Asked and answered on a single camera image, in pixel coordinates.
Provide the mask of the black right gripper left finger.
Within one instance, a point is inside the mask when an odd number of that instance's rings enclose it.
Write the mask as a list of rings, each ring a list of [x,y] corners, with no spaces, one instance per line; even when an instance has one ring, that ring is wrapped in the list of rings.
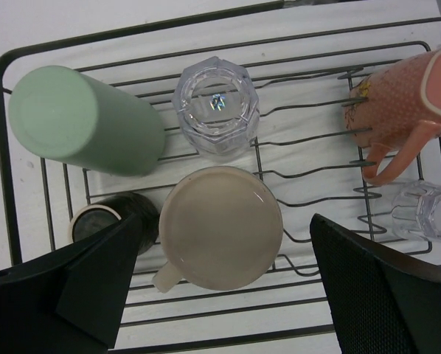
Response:
[[[131,215],[0,270],[0,353],[107,353],[114,347],[140,228]]]

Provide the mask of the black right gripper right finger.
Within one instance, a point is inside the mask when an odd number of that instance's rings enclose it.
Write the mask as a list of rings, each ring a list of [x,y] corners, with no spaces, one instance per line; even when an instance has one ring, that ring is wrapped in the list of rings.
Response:
[[[343,353],[441,353],[441,267],[315,214],[310,236]]]

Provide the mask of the clear faceted glass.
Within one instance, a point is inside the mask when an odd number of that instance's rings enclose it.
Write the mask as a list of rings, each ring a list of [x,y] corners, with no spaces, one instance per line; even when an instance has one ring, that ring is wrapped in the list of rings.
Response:
[[[406,182],[392,198],[390,216],[399,238],[441,243],[441,186]]]
[[[208,159],[235,159],[257,136],[260,100],[250,75],[217,56],[181,73],[172,104],[183,135]]]

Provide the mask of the beige ceramic mug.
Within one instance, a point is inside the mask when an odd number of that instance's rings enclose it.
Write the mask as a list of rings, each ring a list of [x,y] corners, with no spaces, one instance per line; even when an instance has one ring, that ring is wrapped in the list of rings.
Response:
[[[247,286],[273,265],[283,221],[270,189],[236,167],[197,170],[163,204],[159,238],[167,262],[153,277],[162,293],[185,279],[213,291]]]

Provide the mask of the light green tall cup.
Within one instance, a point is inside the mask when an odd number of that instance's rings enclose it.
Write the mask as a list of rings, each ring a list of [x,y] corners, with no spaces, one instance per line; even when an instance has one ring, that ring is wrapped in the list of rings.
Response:
[[[22,77],[8,117],[29,152],[101,173],[146,175],[165,148],[164,124],[150,103],[64,66]]]

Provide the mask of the pink dotted mug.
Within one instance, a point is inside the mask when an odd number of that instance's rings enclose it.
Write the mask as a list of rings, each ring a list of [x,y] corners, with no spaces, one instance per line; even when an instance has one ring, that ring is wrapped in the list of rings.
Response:
[[[432,139],[441,136],[441,49],[401,60],[350,91],[345,128],[368,151],[366,183],[394,181]]]

